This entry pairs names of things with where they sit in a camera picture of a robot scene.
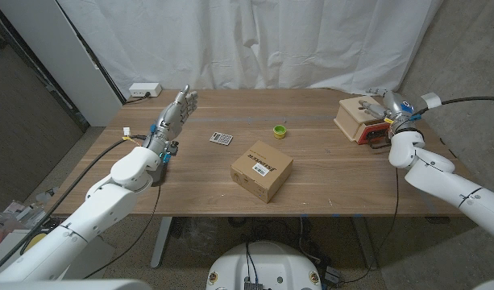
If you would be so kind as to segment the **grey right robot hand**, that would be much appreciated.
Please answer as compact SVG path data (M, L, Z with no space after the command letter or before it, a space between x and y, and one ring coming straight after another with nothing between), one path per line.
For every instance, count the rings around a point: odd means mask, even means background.
M383 104L372 104L368 101L359 101L360 108L366 114L370 114L376 119L391 120L391 132L397 134L401 131L415 131L417 127L415 121L411 120L413 107L405 101L399 93L383 88L370 88L368 93L383 98Z

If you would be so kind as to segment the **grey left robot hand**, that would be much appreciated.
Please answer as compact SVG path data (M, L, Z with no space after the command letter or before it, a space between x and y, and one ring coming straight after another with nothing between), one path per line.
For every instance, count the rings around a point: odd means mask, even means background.
M190 92L189 85L181 89L175 100L161 111L143 147L157 155L163 152L166 144L176 139L189 116L197 109L197 99L197 91Z

